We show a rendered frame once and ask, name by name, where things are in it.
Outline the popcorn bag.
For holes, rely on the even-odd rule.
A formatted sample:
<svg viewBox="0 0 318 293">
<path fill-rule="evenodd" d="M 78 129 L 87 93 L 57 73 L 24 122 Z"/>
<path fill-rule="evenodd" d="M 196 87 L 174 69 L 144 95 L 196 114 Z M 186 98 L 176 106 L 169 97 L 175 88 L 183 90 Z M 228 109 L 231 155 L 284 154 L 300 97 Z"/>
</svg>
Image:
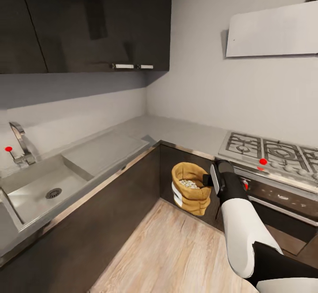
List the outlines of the popcorn bag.
<svg viewBox="0 0 318 293">
<path fill-rule="evenodd" d="M 174 202 L 195 216 L 203 216 L 211 202 L 212 187 L 203 185 L 203 174 L 207 174 L 203 168 L 188 162 L 181 162 L 172 169 Z M 189 188 L 182 181 L 190 181 L 196 188 Z"/>
</svg>

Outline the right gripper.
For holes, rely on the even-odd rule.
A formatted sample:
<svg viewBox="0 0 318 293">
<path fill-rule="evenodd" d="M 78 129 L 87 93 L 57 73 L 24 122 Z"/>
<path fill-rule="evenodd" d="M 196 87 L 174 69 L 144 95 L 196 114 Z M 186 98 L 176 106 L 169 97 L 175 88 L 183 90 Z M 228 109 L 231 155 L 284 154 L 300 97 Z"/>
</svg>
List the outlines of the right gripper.
<svg viewBox="0 0 318 293">
<path fill-rule="evenodd" d="M 214 187 L 212 177 L 210 174 L 203 174 L 203 185 Z"/>
</svg>

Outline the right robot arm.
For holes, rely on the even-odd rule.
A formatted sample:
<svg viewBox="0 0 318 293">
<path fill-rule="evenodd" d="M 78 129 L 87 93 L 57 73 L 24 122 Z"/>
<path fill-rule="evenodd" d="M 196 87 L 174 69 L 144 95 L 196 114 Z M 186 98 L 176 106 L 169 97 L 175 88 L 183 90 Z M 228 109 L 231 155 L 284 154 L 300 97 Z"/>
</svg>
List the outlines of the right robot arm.
<svg viewBox="0 0 318 293">
<path fill-rule="evenodd" d="M 318 293 L 318 269 L 283 255 L 227 161 L 211 165 L 203 185 L 215 188 L 233 272 L 259 293 Z"/>
</svg>

